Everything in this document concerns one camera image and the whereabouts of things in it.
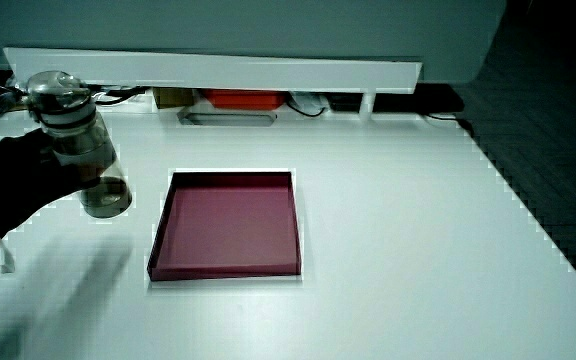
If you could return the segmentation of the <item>person's right hand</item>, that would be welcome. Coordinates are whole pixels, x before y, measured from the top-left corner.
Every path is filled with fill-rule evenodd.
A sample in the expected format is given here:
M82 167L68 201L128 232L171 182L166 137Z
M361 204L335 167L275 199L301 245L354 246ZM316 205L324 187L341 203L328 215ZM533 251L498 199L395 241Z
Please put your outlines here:
M63 165L37 129L0 141L0 240L45 205L99 183L96 166Z

